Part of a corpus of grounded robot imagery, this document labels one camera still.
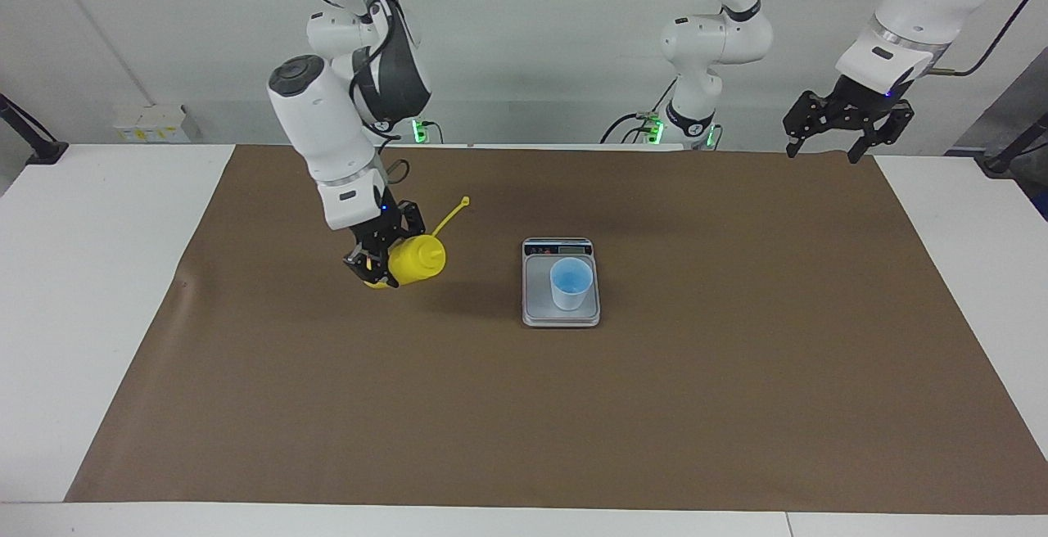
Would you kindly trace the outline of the light blue plastic cup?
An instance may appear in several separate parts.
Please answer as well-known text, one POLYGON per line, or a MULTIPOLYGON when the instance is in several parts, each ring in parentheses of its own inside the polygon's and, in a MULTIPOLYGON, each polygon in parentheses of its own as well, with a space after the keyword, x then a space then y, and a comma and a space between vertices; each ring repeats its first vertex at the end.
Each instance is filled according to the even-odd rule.
POLYGON ((553 305, 561 312, 577 310, 594 281, 593 268, 587 260, 571 256, 559 259, 549 271, 553 305))

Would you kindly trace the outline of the silver digital kitchen scale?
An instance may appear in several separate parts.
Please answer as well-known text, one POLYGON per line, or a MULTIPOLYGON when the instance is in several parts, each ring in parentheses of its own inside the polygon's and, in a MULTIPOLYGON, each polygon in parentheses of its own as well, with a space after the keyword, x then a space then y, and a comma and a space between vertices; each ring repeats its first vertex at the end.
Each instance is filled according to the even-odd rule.
POLYGON ((522 321, 536 328, 591 328, 601 322, 598 262, 592 240, 584 237, 529 237, 522 251, 522 321), (595 281, 577 310, 561 312, 553 305, 549 271, 554 262, 578 257, 591 264, 595 281))

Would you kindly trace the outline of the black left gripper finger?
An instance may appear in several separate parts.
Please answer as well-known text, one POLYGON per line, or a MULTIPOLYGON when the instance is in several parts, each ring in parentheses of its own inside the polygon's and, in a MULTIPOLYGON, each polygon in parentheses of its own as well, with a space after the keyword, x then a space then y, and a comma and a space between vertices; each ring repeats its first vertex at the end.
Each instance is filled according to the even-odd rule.
POLYGON ((853 165, 860 163, 869 149, 895 144, 914 114, 910 102, 898 102, 890 109, 880 127, 875 125, 874 120, 863 120, 861 136, 849 150, 848 160, 853 165))
POLYGON ((794 159, 801 152, 802 145, 833 128, 831 120, 826 115, 826 101, 814 92, 804 92, 796 98, 793 107, 784 115, 784 131, 788 142, 786 154, 794 159))

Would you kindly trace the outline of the brown paper table mat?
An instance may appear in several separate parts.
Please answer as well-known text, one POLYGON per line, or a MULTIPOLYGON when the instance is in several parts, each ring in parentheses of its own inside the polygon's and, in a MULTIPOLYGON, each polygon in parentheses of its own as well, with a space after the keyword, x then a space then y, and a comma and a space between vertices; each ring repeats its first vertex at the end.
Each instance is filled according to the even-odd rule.
POLYGON ((447 265, 341 260, 239 146, 68 501, 1048 514, 1048 460, 873 159, 388 149, 447 265), (522 321, 584 237, 601 322, 522 321))

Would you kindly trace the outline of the white wall socket box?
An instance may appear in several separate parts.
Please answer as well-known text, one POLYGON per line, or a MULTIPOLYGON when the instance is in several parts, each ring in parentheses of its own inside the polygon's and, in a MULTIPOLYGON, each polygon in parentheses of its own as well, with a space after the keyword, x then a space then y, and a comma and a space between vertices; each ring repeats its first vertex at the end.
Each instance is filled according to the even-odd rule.
POLYGON ((113 128, 133 144, 190 144, 193 129, 183 106, 115 106, 113 128))

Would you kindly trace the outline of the black clamp stand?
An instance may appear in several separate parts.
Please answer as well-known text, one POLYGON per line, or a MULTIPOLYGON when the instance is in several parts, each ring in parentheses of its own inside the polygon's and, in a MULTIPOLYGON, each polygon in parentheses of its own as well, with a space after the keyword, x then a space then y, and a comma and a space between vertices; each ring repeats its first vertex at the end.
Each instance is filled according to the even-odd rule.
POLYGON ((24 111, 9 96, 0 92, 0 120, 29 144, 32 154, 26 165, 54 165, 69 149, 68 142, 54 137, 40 120, 24 111))
POLYGON ((996 154, 982 152, 974 157, 974 162, 989 178, 1004 178, 1010 172, 1016 159, 1046 147, 1048 147, 1048 111, 1034 120, 1032 125, 1001 151, 996 154))

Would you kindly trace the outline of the yellow squeeze bottle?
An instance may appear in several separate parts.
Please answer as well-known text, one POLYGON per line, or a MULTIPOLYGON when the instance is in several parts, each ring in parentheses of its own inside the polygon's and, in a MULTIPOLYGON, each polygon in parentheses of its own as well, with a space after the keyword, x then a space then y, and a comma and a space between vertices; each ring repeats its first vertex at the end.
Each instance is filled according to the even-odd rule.
POLYGON ((452 209, 445 217, 434 228, 433 232, 417 237, 407 237, 398 240, 396 245, 403 245, 398 252, 393 254, 391 268, 393 274, 401 280, 401 286, 424 281, 439 275, 445 268, 447 262, 447 252, 439 235, 450 220, 471 205, 471 198, 464 196, 459 205, 452 209))

